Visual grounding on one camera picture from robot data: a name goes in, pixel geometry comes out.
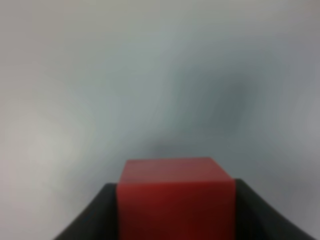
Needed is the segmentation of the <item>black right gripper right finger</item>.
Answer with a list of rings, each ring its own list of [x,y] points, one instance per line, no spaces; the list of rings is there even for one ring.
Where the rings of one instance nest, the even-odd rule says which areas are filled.
[[[235,238],[237,240],[312,240],[243,180],[236,179]]]

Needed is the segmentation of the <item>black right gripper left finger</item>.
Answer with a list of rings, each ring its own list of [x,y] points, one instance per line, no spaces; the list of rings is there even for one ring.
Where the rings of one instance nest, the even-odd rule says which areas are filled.
[[[56,240],[117,240],[118,213],[115,183],[107,183]]]

